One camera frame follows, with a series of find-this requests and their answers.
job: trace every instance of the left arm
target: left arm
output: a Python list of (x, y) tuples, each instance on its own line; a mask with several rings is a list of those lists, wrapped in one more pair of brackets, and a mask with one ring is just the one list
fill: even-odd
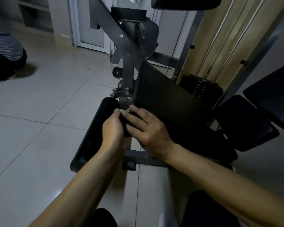
[(122, 161), (124, 130), (119, 117), (116, 109), (103, 124), (100, 150), (29, 227), (83, 226), (88, 221)]

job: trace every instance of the person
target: person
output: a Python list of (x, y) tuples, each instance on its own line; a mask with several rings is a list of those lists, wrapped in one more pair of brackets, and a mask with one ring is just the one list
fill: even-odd
[(0, 27), (0, 82), (15, 75), (26, 64), (26, 51), (21, 43)]
[[(284, 227), (284, 200), (248, 178), (174, 143), (164, 124), (133, 105), (140, 116), (122, 113), (135, 127), (126, 129), (146, 151), (186, 174), (203, 190), (188, 198), (182, 226)], [(30, 224), (35, 226), (117, 226), (112, 215), (97, 206), (124, 154), (121, 112), (103, 124), (99, 151), (76, 174), (60, 195)]]

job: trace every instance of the black pants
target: black pants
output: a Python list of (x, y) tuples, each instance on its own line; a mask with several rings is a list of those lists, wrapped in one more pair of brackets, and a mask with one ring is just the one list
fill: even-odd
[(17, 61), (10, 61), (8, 58), (0, 54), (0, 81), (14, 75), (14, 70), (19, 70), (26, 64), (26, 51), (23, 49), (23, 56)]
[[(87, 226), (118, 227), (106, 209), (97, 209)], [(232, 213), (199, 190), (188, 197), (181, 227), (240, 227), (240, 223)]]

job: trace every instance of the gray shirt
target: gray shirt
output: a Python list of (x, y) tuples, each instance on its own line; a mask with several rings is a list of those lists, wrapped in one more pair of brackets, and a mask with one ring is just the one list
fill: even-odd
[(0, 27), (0, 54), (10, 61), (17, 61), (23, 56), (21, 43), (9, 32)]

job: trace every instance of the right arm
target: right arm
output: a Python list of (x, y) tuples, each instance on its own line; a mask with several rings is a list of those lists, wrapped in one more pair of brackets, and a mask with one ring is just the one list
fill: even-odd
[(143, 148), (186, 174), (208, 195), (246, 224), (284, 227), (284, 200), (264, 187), (252, 182), (211, 160), (175, 144), (164, 124), (147, 110), (130, 107), (142, 119), (129, 113), (123, 116), (136, 129), (127, 126)]

